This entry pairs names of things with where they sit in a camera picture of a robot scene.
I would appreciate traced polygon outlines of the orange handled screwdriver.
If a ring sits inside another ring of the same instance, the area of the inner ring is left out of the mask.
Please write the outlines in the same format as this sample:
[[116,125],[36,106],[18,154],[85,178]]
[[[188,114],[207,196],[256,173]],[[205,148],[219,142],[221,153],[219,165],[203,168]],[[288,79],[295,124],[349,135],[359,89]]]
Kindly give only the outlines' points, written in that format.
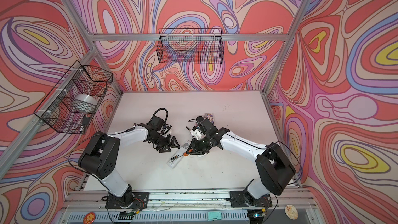
[[177,160],[180,157],[186,157],[186,156],[188,156],[188,154],[186,152],[182,155],[175,155],[174,157],[171,158],[171,162],[174,162],[175,160]]

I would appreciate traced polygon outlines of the white remote with back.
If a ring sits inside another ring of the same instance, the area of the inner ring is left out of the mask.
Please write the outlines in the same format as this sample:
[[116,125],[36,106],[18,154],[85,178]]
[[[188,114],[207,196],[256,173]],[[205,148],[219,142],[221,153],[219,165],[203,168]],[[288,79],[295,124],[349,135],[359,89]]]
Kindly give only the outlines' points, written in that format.
[[186,157],[185,153],[190,147],[191,141],[186,141],[180,148],[176,151],[176,153],[167,161],[167,165],[170,168],[175,168],[179,162]]

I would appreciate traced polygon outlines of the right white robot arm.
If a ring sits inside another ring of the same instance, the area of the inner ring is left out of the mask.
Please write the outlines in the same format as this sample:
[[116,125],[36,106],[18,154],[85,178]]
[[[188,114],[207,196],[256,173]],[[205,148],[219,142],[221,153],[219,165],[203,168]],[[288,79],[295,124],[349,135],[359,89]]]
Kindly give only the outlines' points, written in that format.
[[233,152],[256,164],[259,177],[243,190],[247,200],[264,195],[279,196],[296,174],[283,149],[275,142],[262,145],[247,140],[227,128],[217,128],[209,119],[199,116],[190,130],[192,140],[186,155],[205,155],[214,147]]

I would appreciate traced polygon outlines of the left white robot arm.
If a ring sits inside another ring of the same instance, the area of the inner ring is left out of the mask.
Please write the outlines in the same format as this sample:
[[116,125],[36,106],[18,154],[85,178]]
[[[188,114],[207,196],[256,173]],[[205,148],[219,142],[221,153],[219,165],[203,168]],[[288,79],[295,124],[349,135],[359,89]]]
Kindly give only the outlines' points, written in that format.
[[118,207],[127,208],[135,196],[131,185],[116,169],[119,149],[144,142],[159,153],[171,152],[173,148],[180,148],[177,139],[170,134],[171,128],[165,120],[153,116],[148,123],[136,124],[121,133],[97,132],[81,154],[78,166],[99,180],[108,190],[109,200],[115,200]]

